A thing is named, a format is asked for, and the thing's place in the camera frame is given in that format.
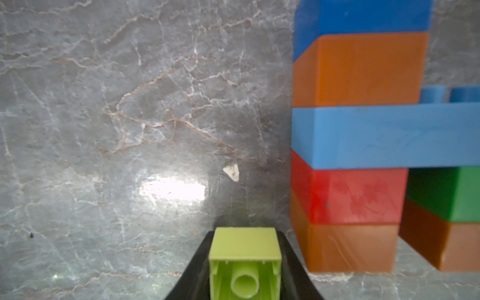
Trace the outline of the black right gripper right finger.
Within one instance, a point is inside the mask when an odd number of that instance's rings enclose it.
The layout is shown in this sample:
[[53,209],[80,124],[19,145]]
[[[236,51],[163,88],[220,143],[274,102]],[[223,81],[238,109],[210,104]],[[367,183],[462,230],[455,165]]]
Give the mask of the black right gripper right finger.
[[276,233],[282,254],[280,300],[324,300],[286,235],[281,231]]

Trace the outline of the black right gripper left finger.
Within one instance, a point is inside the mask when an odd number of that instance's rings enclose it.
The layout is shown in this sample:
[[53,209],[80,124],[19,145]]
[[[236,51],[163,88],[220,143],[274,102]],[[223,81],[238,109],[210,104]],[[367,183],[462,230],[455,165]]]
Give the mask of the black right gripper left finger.
[[191,261],[165,300],[209,300],[210,267],[208,255],[214,232],[209,231],[197,248]]

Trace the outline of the lime lego brick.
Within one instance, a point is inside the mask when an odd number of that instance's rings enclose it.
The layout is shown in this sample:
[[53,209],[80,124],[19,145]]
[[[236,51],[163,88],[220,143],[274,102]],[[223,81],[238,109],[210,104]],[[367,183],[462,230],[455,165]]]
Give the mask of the lime lego brick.
[[282,255],[273,227],[218,227],[209,251],[212,300],[278,300]]

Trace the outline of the red lego brick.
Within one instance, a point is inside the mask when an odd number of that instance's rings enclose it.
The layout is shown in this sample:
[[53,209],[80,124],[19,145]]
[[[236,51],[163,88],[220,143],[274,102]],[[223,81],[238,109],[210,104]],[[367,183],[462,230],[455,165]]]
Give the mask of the red lego brick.
[[397,224],[408,169],[313,169],[291,153],[291,189],[312,224]]

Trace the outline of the green lego brick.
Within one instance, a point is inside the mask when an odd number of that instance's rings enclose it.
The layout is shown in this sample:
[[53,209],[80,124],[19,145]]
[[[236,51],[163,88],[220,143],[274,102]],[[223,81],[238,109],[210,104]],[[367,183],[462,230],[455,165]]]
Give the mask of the green lego brick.
[[452,223],[480,221],[480,168],[410,169],[406,198]]

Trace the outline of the light blue long lego brick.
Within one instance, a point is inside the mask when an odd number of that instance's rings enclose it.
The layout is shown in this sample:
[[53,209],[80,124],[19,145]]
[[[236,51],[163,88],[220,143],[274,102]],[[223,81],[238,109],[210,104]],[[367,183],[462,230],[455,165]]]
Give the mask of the light blue long lego brick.
[[292,150],[315,170],[435,168],[480,163],[480,88],[425,87],[398,106],[299,107]]

